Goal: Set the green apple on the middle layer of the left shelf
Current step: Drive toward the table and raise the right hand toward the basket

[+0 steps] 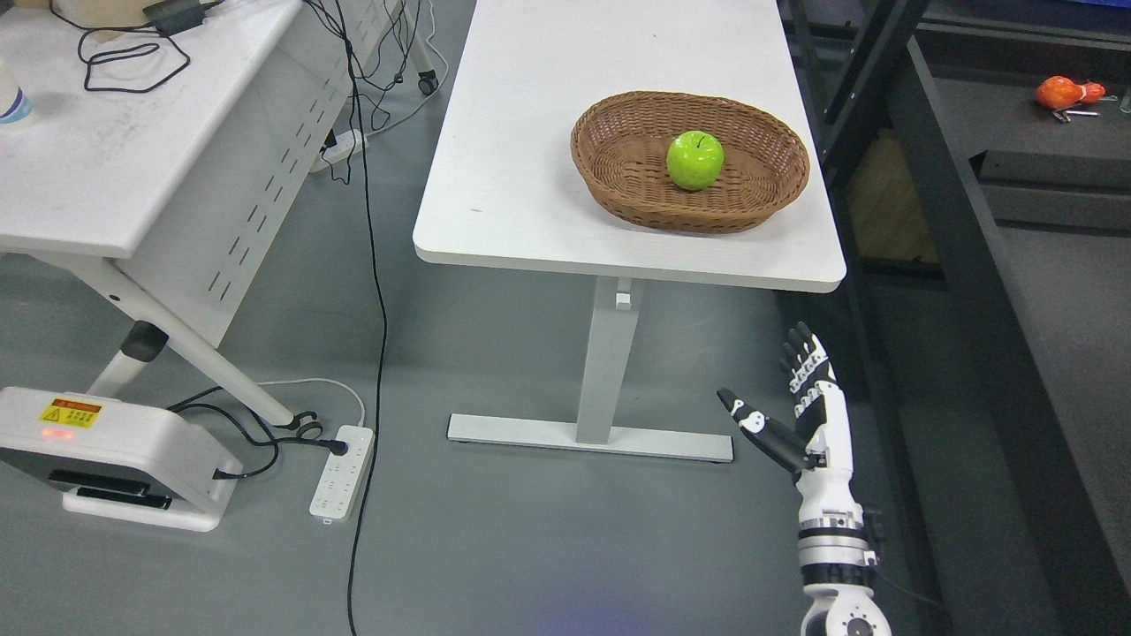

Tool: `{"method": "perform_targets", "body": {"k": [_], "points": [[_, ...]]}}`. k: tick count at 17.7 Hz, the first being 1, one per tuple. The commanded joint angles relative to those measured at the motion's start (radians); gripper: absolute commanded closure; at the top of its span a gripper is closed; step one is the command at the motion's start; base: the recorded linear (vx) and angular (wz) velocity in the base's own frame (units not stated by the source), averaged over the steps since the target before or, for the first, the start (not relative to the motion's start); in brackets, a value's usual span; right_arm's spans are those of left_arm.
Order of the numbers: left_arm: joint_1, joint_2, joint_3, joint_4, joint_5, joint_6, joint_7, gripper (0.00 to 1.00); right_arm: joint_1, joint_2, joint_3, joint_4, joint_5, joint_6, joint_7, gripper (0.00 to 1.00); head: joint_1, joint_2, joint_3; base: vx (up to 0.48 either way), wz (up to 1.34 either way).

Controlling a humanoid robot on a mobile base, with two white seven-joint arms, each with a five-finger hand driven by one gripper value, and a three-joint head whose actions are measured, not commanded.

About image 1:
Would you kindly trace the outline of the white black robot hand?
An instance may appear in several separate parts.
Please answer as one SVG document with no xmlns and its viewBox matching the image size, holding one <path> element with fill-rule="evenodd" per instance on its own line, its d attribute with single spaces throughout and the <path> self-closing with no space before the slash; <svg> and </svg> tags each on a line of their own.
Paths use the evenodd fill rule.
<svg viewBox="0 0 1131 636">
<path fill-rule="evenodd" d="M 804 530 L 861 530 L 863 508 L 851 492 L 854 454 L 846 396 L 824 344 L 805 323 L 787 330 L 782 366 L 795 423 L 783 424 L 727 388 L 716 392 L 750 442 L 793 479 Z"/>
</svg>

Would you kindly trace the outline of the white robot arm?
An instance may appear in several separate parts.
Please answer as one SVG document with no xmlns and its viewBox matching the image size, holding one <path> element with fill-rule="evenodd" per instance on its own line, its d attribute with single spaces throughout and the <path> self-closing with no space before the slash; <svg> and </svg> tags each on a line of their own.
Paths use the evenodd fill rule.
<svg viewBox="0 0 1131 636">
<path fill-rule="evenodd" d="M 802 591 L 811 599 L 800 635 L 892 635 L 874 601 L 879 564 L 863 527 L 805 526 L 797 533 Z"/>
</svg>

